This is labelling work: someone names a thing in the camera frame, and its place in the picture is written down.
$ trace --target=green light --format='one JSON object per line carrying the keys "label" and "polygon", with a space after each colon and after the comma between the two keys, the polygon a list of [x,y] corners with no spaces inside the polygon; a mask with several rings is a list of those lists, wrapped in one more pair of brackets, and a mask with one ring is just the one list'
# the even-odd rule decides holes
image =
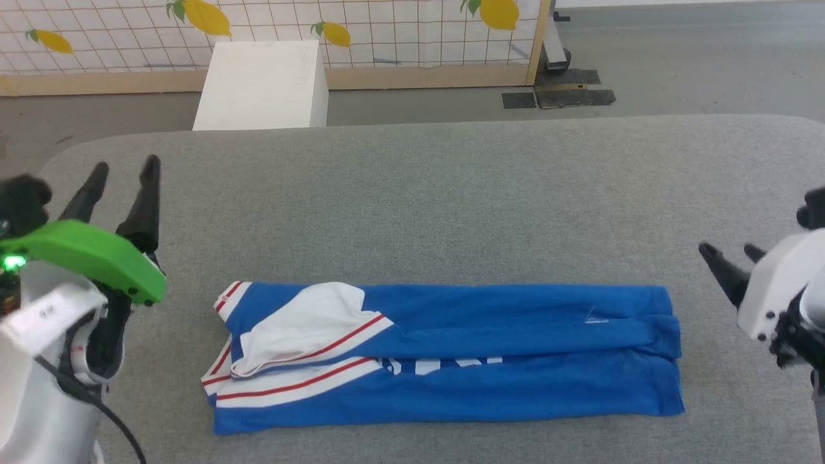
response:
{"label": "green light", "polygon": [[16,271],[26,265],[26,257],[11,255],[2,259],[2,268],[7,271]]}

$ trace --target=yellow lemon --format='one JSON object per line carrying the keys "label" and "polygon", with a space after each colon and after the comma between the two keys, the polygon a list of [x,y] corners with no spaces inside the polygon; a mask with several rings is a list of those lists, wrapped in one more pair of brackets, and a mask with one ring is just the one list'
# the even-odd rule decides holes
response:
{"label": "yellow lemon", "polygon": [[42,43],[49,50],[58,53],[73,54],[72,44],[64,39],[62,35],[52,31],[38,31],[32,29],[26,33],[26,38],[37,43]]}
{"label": "yellow lemon", "polygon": [[313,30],[318,32],[319,36],[324,34],[330,44],[350,48],[350,31],[336,22],[316,22],[309,27],[310,32]]}
{"label": "yellow lemon", "polygon": [[203,0],[175,0],[166,4],[166,16],[172,11],[177,19],[188,17],[194,27],[210,36],[231,36],[229,19],[220,8]]}
{"label": "yellow lemon", "polygon": [[481,21],[490,29],[515,31],[518,5],[513,0],[481,0]]}

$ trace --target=jersey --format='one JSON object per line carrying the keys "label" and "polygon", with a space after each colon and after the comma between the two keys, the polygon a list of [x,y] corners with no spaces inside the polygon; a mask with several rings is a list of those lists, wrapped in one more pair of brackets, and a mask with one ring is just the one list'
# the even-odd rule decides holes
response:
{"label": "jersey", "polygon": [[684,411],[663,287],[234,282],[214,308],[218,434]]}

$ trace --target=blue fabric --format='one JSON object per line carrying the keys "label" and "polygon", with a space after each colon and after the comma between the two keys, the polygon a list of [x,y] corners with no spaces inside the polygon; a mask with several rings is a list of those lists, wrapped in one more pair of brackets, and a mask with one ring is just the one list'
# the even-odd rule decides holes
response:
{"label": "blue fabric", "polygon": [[[238,337],[304,286],[253,283],[226,325]],[[363,286],[363,310],[394,326],[347,357],[380,369],[322,394],[264,408],[217,408],[216,433],[410,421],[510,421],[684,411],[678,320],[658,286]],[[487,363],[488,357],[503,362]],[[394,372],[388,358],[398,360]],[[441,359],[416,375],[415,359]],[[455,358],[481,365],[459,367]]]}

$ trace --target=gray fabric surface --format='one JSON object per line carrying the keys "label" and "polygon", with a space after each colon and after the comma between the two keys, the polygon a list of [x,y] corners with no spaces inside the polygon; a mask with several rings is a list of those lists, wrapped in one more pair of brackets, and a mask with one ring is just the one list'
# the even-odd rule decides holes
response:
{"label": "gray fabric surface", "polygon": [[[131,135],[49,163],[53,211],[106,160],[94,223],[113,229],[147,154],[163,161],[169,294],[131,320],[107,400],[152,463],[818,460],[808,370],[779,370],[737,329],[696,245],[745,263],[746,240],[797,231],[803,193],[825,184],[825,125],[672,116]],[[199,377],[226,339],[212,303],[236,279],[661,284],[682,323],[687,412],[216,437]],[[135,462],[110,424],[101,442],[107,462]]]}

